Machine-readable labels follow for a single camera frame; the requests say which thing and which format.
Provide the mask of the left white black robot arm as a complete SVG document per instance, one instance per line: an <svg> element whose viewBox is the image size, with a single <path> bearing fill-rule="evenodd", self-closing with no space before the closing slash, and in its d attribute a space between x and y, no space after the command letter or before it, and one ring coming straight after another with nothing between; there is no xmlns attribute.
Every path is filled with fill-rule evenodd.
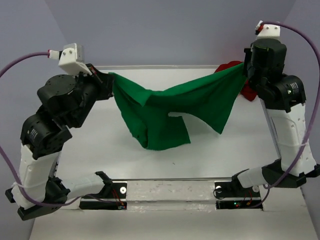
<svg viewBox="0 0 320 240"><path fill-rule="evenodd" d="M58 156L72 138L70 130L80 128L95 102L113 96L115 78L89 64L89 73L59 74L37 91L41 106L28 117L20 135L19 182L5 192L24 220L54 213L83 196L104 198L113 190L112 180L102 171L62 180L56 176Z"/></svg>

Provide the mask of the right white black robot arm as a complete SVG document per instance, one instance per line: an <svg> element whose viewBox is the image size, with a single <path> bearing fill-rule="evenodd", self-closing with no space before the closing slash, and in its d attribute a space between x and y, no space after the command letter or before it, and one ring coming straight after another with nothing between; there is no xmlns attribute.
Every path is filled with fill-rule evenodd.
<svg viewBox="0 0 320 240"><path fill-rule="evenodd" d="M283 73L287 47L272 38L258 39L245 49L244 73L249 86L264 104L279 159L243 170L231 178L230 190L242 196L250 187L269 185L295 189L320 174L305 140L306 94L303 82Z"/></svg>

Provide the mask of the green t shirt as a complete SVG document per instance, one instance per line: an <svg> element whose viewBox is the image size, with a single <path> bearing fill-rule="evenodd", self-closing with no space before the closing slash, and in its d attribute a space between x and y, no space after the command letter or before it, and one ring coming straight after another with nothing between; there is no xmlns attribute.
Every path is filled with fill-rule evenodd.
<svg viewBox="0 0 320 240"><path fill-rule="evenodd" d="M186 113L222 134L247 78L243 62L166 90L146 89L117 73L113 94L131 135L147 150L162 151L191 142L181 116Z"/></svg>

